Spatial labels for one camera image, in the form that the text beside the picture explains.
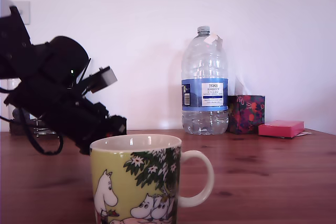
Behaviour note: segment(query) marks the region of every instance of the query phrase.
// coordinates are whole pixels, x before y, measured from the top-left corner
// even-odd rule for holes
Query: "cartoon character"
[[[159,197],[159,205],[156,207],[151,216],[153,219],[158,219],[160,221],[167,220],[169,214],[171,213],[174,205],[174,198]]]
[[[147,194],[145,200],[138,207],[131,209],[131,215],[138,219],[152,220],[151,213],[160,203],[158,198],[156,195],[149,196]]]
[[[94,203],[97,213],[100,216],[107,216],[105,204],[114,207],[118,203],[118,198],[112,190],[111,182],[112,172],[107,173],[107,170],[101,175],[96,194],[94,195]]]

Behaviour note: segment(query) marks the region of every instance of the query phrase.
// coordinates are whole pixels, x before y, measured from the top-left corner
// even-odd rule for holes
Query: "water bottle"
[[[182,124],[196,135],[216,135],[226,131],[227,61],[223,40],[210,35],[208,26],[197,29],[182,58]]]

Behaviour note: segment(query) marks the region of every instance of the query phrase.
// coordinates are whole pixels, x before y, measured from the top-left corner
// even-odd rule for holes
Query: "pink box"
[[[259,135],[295,137],[305,130],[303,121],[273,121],[259,125]]]

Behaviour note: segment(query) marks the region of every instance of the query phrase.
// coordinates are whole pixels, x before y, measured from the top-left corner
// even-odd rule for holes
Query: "mug handle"
[[[180,207],[195,207],[203,203],[209,197],[212,189],[214,188],[215,173],[210,160],[202,152],[187,151],[181,154],[181,163],[185,162],[191,157],[200,158],[205,163],[206,169],[208,171],[208,180],[204,189],[196,196],[190,198],[179,196],[178,203]]]

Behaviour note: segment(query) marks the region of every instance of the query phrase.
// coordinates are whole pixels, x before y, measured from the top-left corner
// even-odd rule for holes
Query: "bottle cap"
[[[200,26],[197,29],[197,32],[199,33],[200,31],[210,31],[210,27],[209,26]]]

